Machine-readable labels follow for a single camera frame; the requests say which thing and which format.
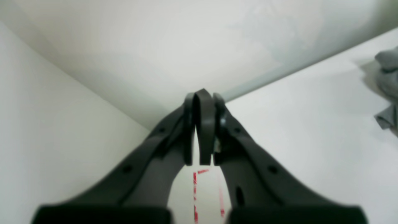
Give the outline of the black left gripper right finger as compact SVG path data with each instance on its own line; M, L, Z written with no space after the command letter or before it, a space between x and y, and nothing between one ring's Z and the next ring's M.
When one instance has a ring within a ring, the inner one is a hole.
M366 224L359 206L327 199L259 146L219 94L195 92L199 163L220 167L232 209L227 224Z

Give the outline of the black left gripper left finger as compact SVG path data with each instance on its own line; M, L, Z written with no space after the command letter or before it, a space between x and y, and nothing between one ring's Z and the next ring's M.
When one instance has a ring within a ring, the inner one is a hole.
M176 175L193 160L194 93L162 119L114 170L66 202L41 206L33 224L173 224Z

